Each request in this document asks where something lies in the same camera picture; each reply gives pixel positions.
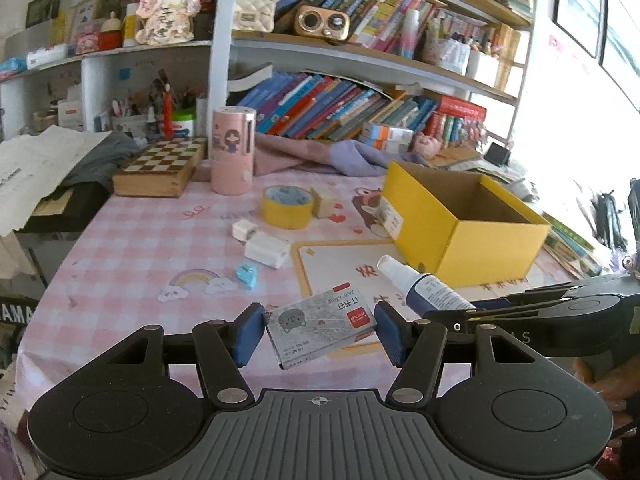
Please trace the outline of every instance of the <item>pink cylinder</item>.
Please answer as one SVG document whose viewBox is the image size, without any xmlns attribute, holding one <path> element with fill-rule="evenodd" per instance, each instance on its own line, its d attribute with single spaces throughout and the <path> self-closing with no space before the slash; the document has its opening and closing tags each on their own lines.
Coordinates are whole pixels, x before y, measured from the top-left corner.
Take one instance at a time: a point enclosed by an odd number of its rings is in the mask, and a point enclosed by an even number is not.
<svg viewBox="0 0 640 480">
<path fill-rule="evenodd" d="M 242 195 L 254 179 L 255 110 L 225 106 L 213 112 L 209 147 L 211 189 L 222 195 Z"/>
</svg>

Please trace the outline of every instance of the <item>green lid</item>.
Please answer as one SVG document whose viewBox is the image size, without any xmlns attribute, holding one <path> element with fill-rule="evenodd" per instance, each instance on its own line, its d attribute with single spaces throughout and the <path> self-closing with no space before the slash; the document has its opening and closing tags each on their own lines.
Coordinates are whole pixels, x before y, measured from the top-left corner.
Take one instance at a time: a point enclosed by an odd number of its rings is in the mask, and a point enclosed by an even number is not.
<svg viewBox="0 0 640 480">
<path fill-rule="evenodd" d="M 193 121 L 196 118 L 196 110 L 174 110 L 171 113 L 172 121 Z"/>
</svg>

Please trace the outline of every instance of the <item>chessboard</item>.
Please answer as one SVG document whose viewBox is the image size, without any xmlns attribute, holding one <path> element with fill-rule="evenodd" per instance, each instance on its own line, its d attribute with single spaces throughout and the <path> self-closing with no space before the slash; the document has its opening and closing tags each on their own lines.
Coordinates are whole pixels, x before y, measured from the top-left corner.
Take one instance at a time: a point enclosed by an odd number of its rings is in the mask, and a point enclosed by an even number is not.
<svg viewBox="0 0 640 480">
<path fill-rule="evenodd" d="M 207 139 L 160 140 L 113 175 L 117 196 L 179 197 L 198 163 Z"/>
</svg>

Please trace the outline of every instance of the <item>yellow cardboard box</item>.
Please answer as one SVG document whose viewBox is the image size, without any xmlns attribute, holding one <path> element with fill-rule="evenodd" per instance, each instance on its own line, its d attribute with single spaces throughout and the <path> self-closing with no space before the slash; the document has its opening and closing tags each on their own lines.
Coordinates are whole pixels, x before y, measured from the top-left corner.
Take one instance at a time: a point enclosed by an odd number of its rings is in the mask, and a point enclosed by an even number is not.
<svg viewBox="0 0 640 480">
<path fill-rule="evenodd" d="M 409 265 L 447 285 L 524 278 L 549 224 L 487 176 L 393 162 L 380 215 Z"/>
</svg>

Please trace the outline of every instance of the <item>yellow tape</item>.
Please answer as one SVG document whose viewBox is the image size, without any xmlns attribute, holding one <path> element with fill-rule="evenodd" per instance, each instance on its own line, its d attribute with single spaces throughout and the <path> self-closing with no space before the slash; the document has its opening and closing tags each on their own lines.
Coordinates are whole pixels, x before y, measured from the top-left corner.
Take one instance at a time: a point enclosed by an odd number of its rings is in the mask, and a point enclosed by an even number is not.
<svg viewBox="0 0 640 480">
<path fill-rule="evenodd" d="M 301 187 L 271 186 L 262 195 L 262 217 L 280 229 L 302 229 L 311 222 L 313 198 Z"/>
</svg>

